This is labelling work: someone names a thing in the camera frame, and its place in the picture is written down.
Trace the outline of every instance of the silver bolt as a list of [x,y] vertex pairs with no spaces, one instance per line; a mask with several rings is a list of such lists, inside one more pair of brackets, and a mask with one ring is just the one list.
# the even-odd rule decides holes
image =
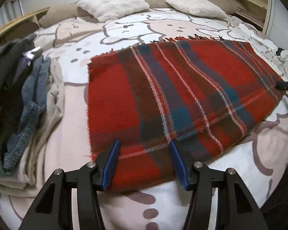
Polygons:
[[62,170],[61,169],[56,169],[55,171],[54,171],[54,174],[55,175],[60,175],[62,173]]
[[89,168],[94,168],[96,166],[96,162],[88,162],[87,166]]
[[196,168],[201,168],[203,166],[203,164],[201,162],[195,162],[193,165]]
[[233,175],[233,174],[236,173],[235,169],[233,169],[233,168],[229,168],[229,169],[227,170],[227,172],[228,172],[229,174],[231,174],[231,175]]

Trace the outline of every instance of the plaid scarf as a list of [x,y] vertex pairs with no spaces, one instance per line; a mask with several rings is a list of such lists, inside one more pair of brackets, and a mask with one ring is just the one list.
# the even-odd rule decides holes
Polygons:
[[93,160],[118,139],[112,190],[173,178],[168,142],[209,161],[236,144],[278,104],[281,80],[245,42],[155,42],[96,56],[89,64]]

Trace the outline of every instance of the curtain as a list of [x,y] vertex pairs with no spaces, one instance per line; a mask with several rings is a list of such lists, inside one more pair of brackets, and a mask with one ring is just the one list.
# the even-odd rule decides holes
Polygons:
[[5,2],[0,8],[0,27],[22,15],[20,0]]

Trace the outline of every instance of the white fluffy pillow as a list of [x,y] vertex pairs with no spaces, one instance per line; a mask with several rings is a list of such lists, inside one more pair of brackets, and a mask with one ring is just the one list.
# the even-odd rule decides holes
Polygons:
[[149,9],[149,4],[144,0],[81,0],[78,5],[99,22],[116,20]]
[[198,17],[225,18],[226,13],[207,0],[166,0],[175,9]]

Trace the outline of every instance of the bed sheet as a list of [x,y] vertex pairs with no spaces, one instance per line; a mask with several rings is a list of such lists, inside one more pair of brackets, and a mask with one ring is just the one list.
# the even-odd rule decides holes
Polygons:
[[[278,72],[279,60],[273,49],[259,43],[241,29],[243,22],[228,16],[226,20],[196,18],[174,9],[154,9],[116,20],[108,24],[88,24],[73,18],[40,30],[36,44],[45,55],[62,66],[65,79],[65,115],[51,135],[45,153],[45,179],[53,170],[70,171],[91,161],[87,129],[86,64],[94,55],[154,40],[188,37],[196,33],[204,37],[248,41],[255,52]],[[265,36],[248,24],[256,36]],[[257,204],[261,207],[279,183],[288,164],[288,97],[284,96],[255,131],[236,147],[210,162],[210,168],[235,168]],[[214,229],[217,193],[213,191],[209,229]],[[110,229],[181,229],[191,193],[177,181],[123,193],[99,193],[104,223]],[[0,193],[0,214],[11,230],[18,229],[33,198]],[[72,193],[74,229],[79,230],[76,191]]]

